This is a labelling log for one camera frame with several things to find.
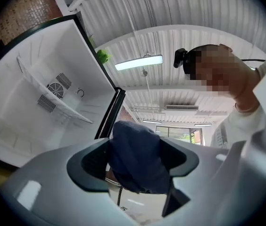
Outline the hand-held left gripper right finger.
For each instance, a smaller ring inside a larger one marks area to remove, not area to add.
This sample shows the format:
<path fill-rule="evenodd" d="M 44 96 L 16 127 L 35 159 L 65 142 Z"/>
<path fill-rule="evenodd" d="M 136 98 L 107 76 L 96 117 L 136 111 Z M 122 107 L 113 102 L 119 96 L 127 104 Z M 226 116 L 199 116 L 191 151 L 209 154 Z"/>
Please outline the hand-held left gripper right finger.
<path fill-rule="evenodd" d="M 160 157 L 168 170 L 170 186 L 160 226 L 213 226 L 222 200 L 214 188 L 229 151 L 161 138 Z"/>

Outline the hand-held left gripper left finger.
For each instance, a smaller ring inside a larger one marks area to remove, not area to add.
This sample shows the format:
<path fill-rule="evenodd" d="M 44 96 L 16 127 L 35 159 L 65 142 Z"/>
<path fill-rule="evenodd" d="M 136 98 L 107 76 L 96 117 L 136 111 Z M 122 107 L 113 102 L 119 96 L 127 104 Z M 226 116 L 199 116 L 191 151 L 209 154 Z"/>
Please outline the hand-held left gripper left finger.
<path fill-rule="evenodd" d="M 1 194 L 26 226 L 134 226 L 110 198 L 105 181 L 109 140 L 35 156 L 2 185 Z"/>

